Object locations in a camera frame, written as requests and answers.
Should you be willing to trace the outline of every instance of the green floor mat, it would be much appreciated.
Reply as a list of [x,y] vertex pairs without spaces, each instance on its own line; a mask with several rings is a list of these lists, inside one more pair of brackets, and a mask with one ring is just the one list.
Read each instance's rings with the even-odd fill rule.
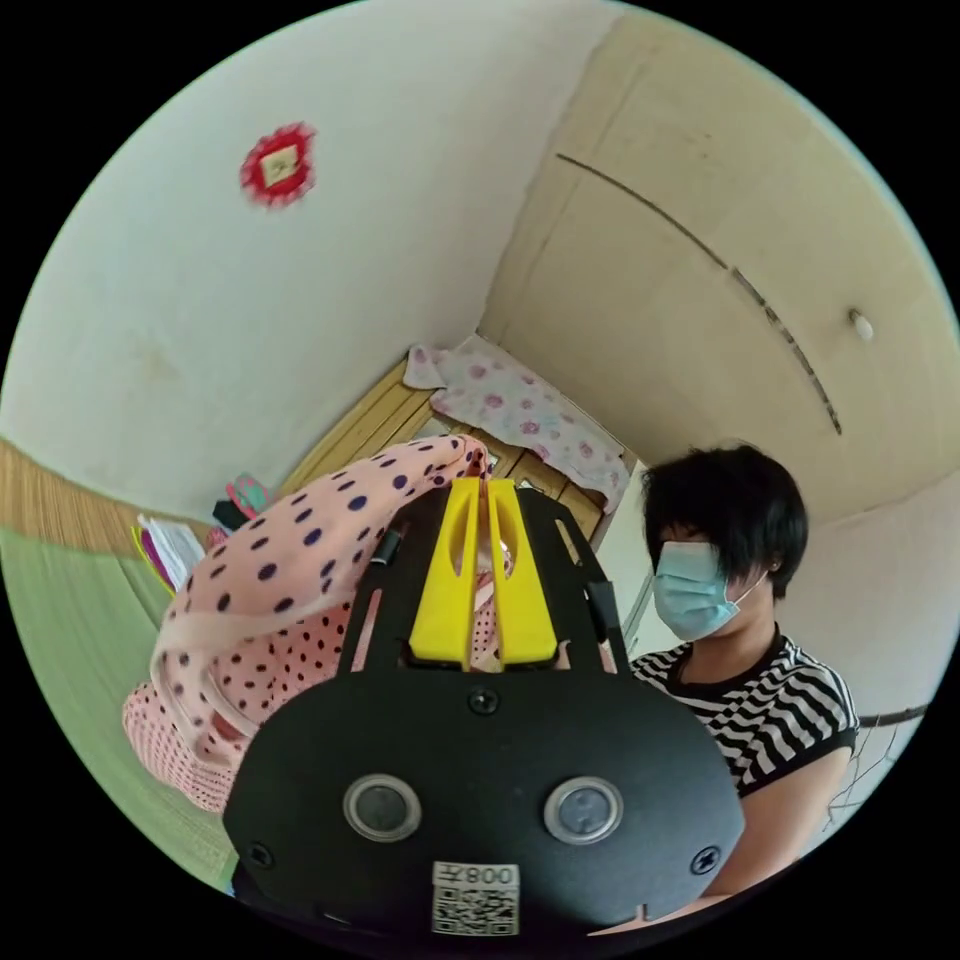
[[236,855],[220,818],[147,773],[120,724],[148,679],[169,594],[141,560],[81,553],[0,528],[0,562],[27,659],[73,749],[110,799],[184,870],[226,890]]

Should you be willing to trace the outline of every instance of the red paper decoration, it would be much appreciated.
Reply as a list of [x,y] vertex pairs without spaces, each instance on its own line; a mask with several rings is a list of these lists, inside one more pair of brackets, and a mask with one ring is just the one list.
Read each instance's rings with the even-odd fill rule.
[[252,202],[273,209],[303,197],[315,182],[310,155],[315,133],[294,123],[257,141],[240,168],[240,183]]

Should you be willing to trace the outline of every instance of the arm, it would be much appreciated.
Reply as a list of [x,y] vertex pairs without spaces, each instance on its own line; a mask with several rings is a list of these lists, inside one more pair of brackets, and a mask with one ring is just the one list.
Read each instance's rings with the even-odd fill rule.
[[669,916],[646,920],[638,907],[637,919],[591,936],[622,933],[665,920],[697,913],[772,877],[796,860],[823,819],[837,793],[850,761],[851,750],[841,747],[808,763],[741,801],[746,821],[729,859],[699,900]]

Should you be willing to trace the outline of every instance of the polka dot fabric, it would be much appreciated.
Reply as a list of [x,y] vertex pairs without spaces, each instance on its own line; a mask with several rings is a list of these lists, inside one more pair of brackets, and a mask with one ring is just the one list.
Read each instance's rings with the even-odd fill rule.
[[[334,676],[357,582],[396,511],[489,469],[472,437],[391,447],[271,505],[211,550],[164,615],[151,682],[124,704],[144,767],[198,807],[222,811],[260,725]],[[486,566],[478,588],[490,580]],[[364,648],[362,637],[353,669]],[[497,670],[496,648],[488,600],[476,614],[474,669]]]

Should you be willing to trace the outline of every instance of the ceiling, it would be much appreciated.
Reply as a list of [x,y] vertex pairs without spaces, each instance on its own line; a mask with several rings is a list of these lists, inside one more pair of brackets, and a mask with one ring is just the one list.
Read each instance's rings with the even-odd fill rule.
[[960,469],[956,318],[896,200],[778,80],[653,15],[595,53],[480,332],[646,463],[757,444],[817,521]]

